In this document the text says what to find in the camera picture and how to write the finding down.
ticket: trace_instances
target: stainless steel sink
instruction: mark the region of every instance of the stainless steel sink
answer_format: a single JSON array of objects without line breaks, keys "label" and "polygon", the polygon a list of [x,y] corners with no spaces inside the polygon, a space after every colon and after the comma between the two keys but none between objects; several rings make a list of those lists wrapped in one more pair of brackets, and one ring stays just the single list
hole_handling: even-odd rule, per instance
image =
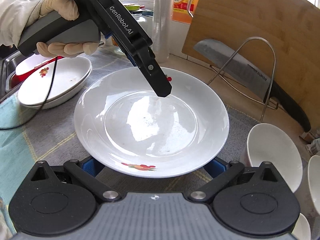
[{"label": "stainless steel sink", "polygon": [[0,98],[4,97],[8,92],[6,92],[5,89],[7,78],[10,76],[10,74],[15,72],[17,65],[26,58],[27,57],[23,56],[20,51],[17,51],[3,60],[0,69]]}]

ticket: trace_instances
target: gray ribbed surface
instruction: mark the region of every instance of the gray ribbed surface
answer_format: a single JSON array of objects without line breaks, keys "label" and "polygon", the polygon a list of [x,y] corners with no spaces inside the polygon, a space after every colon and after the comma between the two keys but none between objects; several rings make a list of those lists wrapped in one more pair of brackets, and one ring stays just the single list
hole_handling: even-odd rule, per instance
[{"label": "gray ribbed surface", "polygon": [[[117,203],[105,203],[85,227],[52,240],[244,240],[222,227],[206,205],[191,203],[181,193],[128,193]],[[17,234],[14,240],[43,237]],[[290,235],[273,238],[293,240]]]}]

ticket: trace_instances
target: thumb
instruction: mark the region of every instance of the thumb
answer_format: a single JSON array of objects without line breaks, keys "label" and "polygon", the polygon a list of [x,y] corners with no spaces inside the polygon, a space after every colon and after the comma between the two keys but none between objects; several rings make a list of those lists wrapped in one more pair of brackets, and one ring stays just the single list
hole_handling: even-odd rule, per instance
[{"label": "thumb", "polygon": [[73,0],[44,0],[40,8],[40,17],[53,10],[69,21],[79,17],[77,4]]}]

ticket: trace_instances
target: person's arm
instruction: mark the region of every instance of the person's arm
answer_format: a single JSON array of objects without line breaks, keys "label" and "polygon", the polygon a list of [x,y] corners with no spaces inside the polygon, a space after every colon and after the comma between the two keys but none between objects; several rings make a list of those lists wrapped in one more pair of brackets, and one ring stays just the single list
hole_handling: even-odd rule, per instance
[{"label": "person's arm", "polygon": [[[0,0],[0,45],[19,44],[25,27],[30,26],[51,11],[57,11],[66,20],[75,20],[79,16],[73,0]],[[85,52],[90,55],[98,48],[98,43],[63,44],[37,43],[38,52],[44,57],[75,57]]]}]

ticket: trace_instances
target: silver pivot bolt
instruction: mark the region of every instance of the silver pivot bolt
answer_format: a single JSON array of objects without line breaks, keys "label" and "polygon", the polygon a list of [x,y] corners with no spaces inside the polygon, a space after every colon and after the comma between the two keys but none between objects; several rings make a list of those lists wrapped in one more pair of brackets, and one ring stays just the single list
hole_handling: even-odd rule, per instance
[{"label": "silver pivot bolt", "polygon": [[102,196],[106,199],[115,199],[119,196],[119,193],[114,190],[105,191]]},{"label": "silver pivot bolt", "polygon": [[207,195],[203,191],[194,191],[190,194],[193,199],[201,200],[204,199]]}]

